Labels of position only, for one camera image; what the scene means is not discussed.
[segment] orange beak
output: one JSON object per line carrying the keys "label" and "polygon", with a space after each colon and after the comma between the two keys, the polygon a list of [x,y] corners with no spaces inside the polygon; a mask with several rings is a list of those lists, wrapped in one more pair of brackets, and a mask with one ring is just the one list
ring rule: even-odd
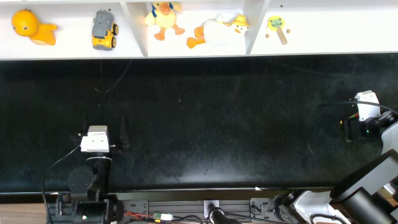
{"label": "orange beak", "polygon": [[162,14],[168,15],[170,13],[170,6],[168,2],[162,3],[159,6],[159,10],[161,11]]}

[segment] white plush duck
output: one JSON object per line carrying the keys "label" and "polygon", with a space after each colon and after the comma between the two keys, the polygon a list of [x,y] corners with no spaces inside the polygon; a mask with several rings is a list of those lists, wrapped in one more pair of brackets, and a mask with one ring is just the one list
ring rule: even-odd
{"label": "white plush duck", "polygon": [[249,24],[244,15],[238,15],[236,19],[227,23],[222,16],[210,19],[203,26],[195,29],[195,37],[187,39],[187,46],[194,48],[198,44],[225,45],[232,44],[243,38],[248,31]]}

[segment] plush toy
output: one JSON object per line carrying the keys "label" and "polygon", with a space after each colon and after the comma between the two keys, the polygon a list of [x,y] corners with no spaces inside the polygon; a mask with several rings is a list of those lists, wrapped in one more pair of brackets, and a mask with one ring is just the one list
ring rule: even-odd
{"label": "plush toy", "polygon": [[269,38],[268,30],[276,31],[282,45],[286,45],[287,39],[285,37],[284,31],[282,30],[284,27],[286,27],[286,29],[287,29],[286,33],[289,34],[290,29],[287,28],[286,22],[283,20],[282,17],[280,17],[280,16],[270,17],[268,19],[268,23],[267,23],[266,38]]}
{"label": "plush toy", "polygon": [[160,32],[154,36],[157,40],[165,39],[164,34],[168,28],[173,28],[176,35],[185,32],[185,29],[179,28],[175,23],[177,15],[174,10],[180,12],[181,4],[178,2],[152,2],[152,11],[146,17],[145,23],[148,26],[156,24],[160,27]]}
{"label": "plush toy", "polygon": [[29,37],[30,40],[38,45],[55,45],[53,30],[56,25],[43,24],[28,9],[18,11],[12,17],[12,26],[18,35]]}
{"label": "plush toy", "polygon": [[233,44],[244,36],[248,27],[249,24],[244,15],[238,15],[231,23],[224,22],[224,19],[219,16],[217,19],[210,19],[203,26],[197,27],[195,29],[196,38],[188,38],[187,46],[192,49],[196,45],[204,43],[210,45]]}

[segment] yellow wheel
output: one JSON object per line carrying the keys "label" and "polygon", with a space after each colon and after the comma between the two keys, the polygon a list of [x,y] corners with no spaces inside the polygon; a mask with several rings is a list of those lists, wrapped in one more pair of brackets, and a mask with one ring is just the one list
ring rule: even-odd
{"label": "yellow wheel", "polygon": [[112,45],[112,48],[115,48],[115,47],[116,47],[116,38],[112,37],[112,43],[111,43],[111,45]]}
{"label": "yellow wheel", "polygon": [[116,24],[113,24],[113,28],[112,28],[112,33],[113,35],[118,35],[119,34],[119,26]]}

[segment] black tabletop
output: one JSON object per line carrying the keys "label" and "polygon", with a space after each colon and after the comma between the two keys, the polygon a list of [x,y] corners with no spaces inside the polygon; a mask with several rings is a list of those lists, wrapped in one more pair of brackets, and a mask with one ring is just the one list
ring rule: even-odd
{"label": "black tabletop", "polygon": [[[0,62],[0,192],[40,191],[85,118],[116,141],[122,117],[131,145],[113,157],[112,191],[332,185],[381,145],[345,142],[355,107],[318,105],[373,90],[398,107],[395,54],[141,59],[121,77],[129,62]],[[85,159],[60,163],[47,188],[67,190]]]}

